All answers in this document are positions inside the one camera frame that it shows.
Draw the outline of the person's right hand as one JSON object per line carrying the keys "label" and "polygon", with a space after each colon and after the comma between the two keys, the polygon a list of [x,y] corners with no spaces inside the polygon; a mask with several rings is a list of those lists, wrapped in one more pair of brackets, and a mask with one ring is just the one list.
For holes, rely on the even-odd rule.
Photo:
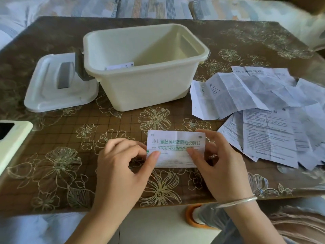
{"label": "person's right hand", "polygon": [[213,141],[206,143],[204,159],[206,171],[200,172],[207,188],[219,204],[226,204],[254,196],[246,164],[219,132],[199,129]]}

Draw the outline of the person's left hand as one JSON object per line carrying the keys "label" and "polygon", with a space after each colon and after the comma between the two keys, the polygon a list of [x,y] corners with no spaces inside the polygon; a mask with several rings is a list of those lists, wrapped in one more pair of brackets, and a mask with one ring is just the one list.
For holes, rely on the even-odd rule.
{"label": "person's left hand", "polygon": [[125,138],[110,139],[100,151],[97,165],[97,184],[92,209],[127,210],[140,199],[148,179],[141,178],[141,168],[134,173],[131,160],[147,154],[146,146]]}

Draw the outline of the white medicine leaflet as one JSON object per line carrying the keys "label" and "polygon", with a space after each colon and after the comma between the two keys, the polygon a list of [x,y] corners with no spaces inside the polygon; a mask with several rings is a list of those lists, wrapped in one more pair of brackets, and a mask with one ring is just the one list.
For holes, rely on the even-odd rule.
{"label": "white medicine leaflet", "polygon": [[196,168],[187,148],[194,148],[204,155],[206,142],[202,132],[149,130],[147,156],[154,151],[160,152],[155,168]]}

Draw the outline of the person's right forearm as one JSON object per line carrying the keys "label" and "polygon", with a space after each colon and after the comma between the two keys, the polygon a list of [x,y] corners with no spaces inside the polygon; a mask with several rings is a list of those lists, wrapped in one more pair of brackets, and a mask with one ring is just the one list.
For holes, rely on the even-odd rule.
{"label": "person's right forearm", "polygon": [[287,244],[253,197],[223,205],[245,244]]}

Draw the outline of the person's left forearm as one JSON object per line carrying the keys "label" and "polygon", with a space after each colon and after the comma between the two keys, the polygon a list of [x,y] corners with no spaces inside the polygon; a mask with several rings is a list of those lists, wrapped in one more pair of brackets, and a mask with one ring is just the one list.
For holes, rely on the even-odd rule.
{"label": "person's left forearm", "polygon": [[92,209],[64,244],[108,244],[129,212],[129,209]]}

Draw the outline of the cream plastic storage box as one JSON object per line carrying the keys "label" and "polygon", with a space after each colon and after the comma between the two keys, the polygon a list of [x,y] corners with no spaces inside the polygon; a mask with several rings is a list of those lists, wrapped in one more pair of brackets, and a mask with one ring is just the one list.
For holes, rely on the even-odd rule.
{"label": "cream plastic storage box", "polygon": [[[113,108],[129,111],[185,97],[209,49],[186,26],[170,23],[89,32],[83,54]],[[132,61],[129,69],[104,70]]]}

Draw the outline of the pile of unfolded paper sheets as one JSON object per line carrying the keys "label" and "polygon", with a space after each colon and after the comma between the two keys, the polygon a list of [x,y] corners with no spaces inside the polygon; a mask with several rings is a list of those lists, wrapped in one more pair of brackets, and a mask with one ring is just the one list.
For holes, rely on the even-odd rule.
{"label": "pile of unfolded paper sheets", "polygon": [[296,81],[286,68],[232,66],[193,80],[190,95],[194,116],[229,117],[218,132],[252,160],[308,170],[325,164],[325,87]]}

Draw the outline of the brown floral tablecloth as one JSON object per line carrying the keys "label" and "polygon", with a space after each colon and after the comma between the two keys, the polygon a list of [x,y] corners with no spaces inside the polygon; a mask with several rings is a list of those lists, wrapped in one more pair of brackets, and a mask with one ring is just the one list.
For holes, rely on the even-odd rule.
{"label": "brown floral tablecloth", "polygon": [[191,114],[190,94],[152,107],[118,112],[99,87],[84,106],[45,113],[28,111],[23,100],[36,64],[48,54],[76,52],[88,32],[176,23],[210,49],[195,79],[231,66],[287,68],[290,75],[325,87],[325,59],[276,22],[43,16],[0,51],[0,118],[33,126],[0,177],[0,213],[6,215],[84,211],[92,206],[97,157],[109,139],[143,143],[149,129],[217,131],[223,120]]}

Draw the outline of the small folded paper slip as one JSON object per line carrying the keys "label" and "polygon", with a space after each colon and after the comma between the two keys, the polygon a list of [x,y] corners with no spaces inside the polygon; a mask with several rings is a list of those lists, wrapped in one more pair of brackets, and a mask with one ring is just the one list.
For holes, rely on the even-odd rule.
{"label": "small folded paper slip", "polygon": [[109,65],[104,68],[104,70],[116,70],[116,69],[129,69],[134,66],[134,62],[127,62],[127,63],[122,63],[122,64],[117,64],[117,65]]}

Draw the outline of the grey box latch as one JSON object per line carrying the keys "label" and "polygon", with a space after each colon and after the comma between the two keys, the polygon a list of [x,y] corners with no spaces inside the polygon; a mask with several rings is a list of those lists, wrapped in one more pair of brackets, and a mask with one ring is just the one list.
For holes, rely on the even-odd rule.
{"label": "grey box latch", "polygon": [[89,75],[84,67],[84,54],[81,49],[77,49],[75,52],[75,72],[78,74],[78,76],[81,78],[82,81],[90,81],[94,80],[95,77]]}

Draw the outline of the white flat device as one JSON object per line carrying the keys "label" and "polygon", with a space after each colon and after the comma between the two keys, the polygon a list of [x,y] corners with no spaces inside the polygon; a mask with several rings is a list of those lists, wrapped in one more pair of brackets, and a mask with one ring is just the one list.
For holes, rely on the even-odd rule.
{"label": "white flat device", "polygon": [[0,176],[33,126],[29,121],[0,120]]}

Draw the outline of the person's light blue trousers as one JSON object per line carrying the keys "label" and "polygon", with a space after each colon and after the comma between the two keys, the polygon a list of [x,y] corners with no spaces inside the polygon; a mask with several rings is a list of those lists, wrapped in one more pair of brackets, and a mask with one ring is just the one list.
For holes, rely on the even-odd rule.
{"label": "person's light blue trousers", "polygon": [[64,244],[86,213],[0,217],[0,244]]}

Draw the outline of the striped cushion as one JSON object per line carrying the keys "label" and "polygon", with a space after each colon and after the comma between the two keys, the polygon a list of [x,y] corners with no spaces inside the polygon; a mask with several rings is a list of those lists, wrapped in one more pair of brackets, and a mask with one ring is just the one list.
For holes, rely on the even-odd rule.
{"label": "striped cushion", "polygon": [[188,0],[120,0],[116,17],[193,20]]}

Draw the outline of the patchwork patterned bedding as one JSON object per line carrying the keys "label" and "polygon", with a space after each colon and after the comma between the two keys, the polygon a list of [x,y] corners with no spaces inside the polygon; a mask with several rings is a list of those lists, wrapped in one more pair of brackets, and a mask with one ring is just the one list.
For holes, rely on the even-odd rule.
{"label": "patchwork patterned bedding", "polygon": [[[285,1],[188,0],[193,19],[274,21],[317,51],[325,49],[325,13]],[[0,50],[41,16],[116,18],[120,0],[0,0]]]}

